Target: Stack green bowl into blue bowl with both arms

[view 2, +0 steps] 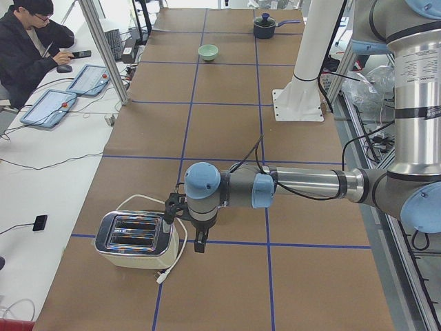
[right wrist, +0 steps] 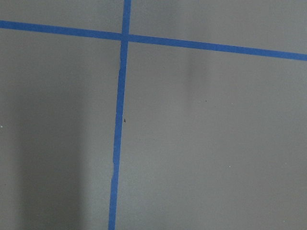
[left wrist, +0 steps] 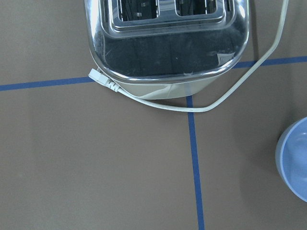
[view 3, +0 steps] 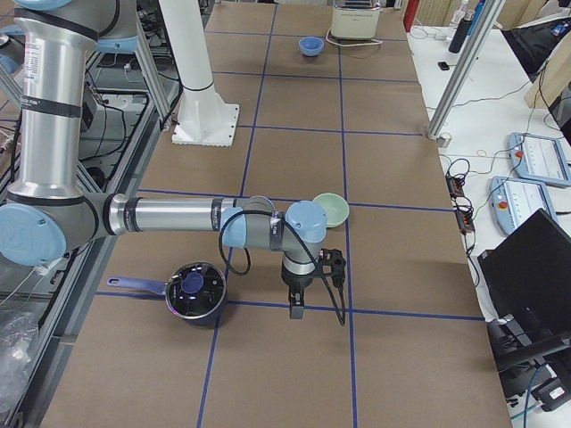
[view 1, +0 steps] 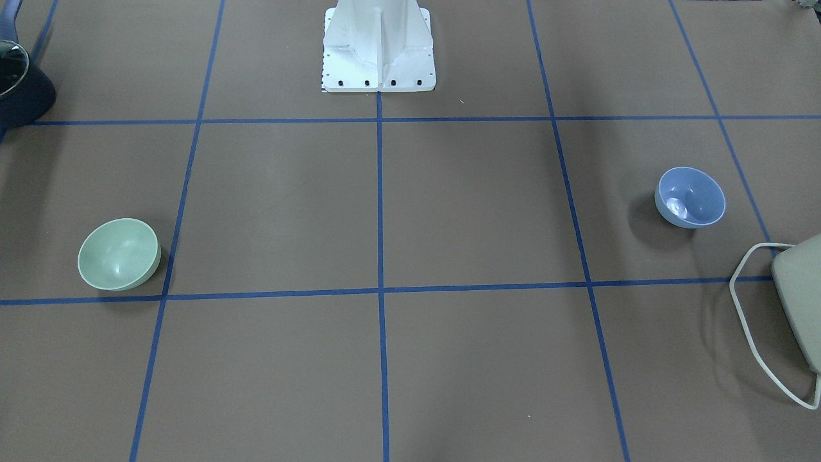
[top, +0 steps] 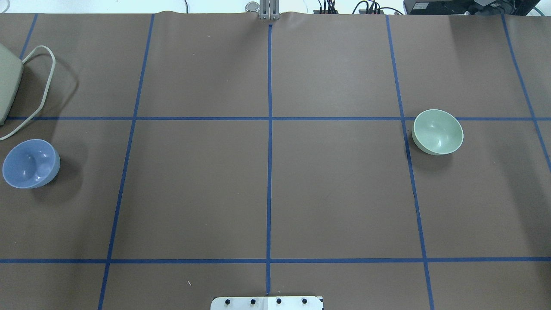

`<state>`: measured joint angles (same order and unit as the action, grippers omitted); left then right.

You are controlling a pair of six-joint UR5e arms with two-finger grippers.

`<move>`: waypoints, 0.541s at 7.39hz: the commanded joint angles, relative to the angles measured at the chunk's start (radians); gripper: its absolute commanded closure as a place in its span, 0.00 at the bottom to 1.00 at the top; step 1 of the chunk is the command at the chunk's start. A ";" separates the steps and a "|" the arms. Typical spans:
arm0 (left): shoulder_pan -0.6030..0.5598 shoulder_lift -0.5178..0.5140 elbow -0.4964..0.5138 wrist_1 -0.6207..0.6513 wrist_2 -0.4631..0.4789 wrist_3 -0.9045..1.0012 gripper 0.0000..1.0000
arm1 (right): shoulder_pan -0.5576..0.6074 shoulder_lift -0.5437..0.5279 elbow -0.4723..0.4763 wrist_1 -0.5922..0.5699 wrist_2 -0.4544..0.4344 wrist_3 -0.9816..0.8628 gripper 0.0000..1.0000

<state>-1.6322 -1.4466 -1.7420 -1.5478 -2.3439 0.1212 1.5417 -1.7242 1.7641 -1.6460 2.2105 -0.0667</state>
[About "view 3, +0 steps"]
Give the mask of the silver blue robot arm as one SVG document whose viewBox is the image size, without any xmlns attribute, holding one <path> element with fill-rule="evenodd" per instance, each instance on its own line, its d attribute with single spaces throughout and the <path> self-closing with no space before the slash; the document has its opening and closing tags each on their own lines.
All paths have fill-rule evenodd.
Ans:
<svg viewBox="0 0 571 428">
<path fill-rule="evenodd" d="M 304 288 L 313 277 L 326 282 L 318 265 L 326 251 L 326 213 L 301 201 L 274 210 L 264 197 L 147 200 L 121 193 L 83 193 L 76 185 L 79 136 L 88 51 L 136 52 L 136 1 L 14 1 L 14 20 L 24 31 L 21 157 L 16 181 L 1 206 L 1 254 L 37 266 L 95 239 L 146 231 L 219 232 L 223 246 L 283 253 L 281 276 L 289 288 L 289 316 L 301 319 Z M 165 27 L 181 73 L 183 97 L 176 142 L 228 145 L 238 106 L 213 87 L 203 24 L 196 1 L 161 1 Z M 228 296 L 207 293 L 205 268 L 176 273 L 170 284 L 118 283 L 165 297 L 174 314 L 209 323 Z"/>
</svg>

